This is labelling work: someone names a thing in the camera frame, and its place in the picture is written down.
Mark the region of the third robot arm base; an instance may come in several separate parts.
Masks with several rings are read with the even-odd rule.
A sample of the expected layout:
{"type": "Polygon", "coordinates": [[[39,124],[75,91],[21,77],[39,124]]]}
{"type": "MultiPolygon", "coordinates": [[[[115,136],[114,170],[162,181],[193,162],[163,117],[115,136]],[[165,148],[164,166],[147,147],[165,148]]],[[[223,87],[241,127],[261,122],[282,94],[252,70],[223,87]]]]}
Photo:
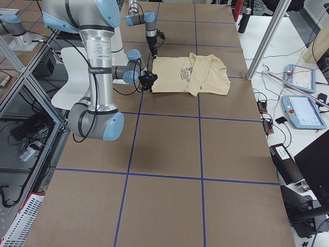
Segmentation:
{"type": "Polygon", "coordinates": [[[37,45],[16,14],[1,14],[1,36],[7,34],[13,36],[9,44],[13,51],[32,52],[37,45]]]}

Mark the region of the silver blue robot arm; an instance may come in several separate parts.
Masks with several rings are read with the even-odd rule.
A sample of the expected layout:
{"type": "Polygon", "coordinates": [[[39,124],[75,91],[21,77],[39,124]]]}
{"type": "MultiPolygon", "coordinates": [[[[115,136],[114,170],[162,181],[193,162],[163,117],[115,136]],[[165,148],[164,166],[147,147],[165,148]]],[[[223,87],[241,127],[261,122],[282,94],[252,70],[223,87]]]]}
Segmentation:
{"type": "Polygon", "coordinates": [[[44,1],[45,25],[60,31],[78,33],[86,50],[89,89],[75,103],[68,116],[74,136],[116,140],[124,126],[124,115],[118,111],[113,97],[113,80],[139,84],[136,90],[152,91],[157,75],[147,69],[141,53],[132,49],[127,64],[112,66],[111,41],[119,34],[118,1],[44,1]]]}
{"type": "Polygon", "coordinates": [[[158,48],[164,43],[166,36],[156,28],[156,15],[149,10],[144,12],[137,1],[128,1],[128,11],[125,17],[128,26],[145,25],[145,36],[154,59],[157,58],[158,48]]]}

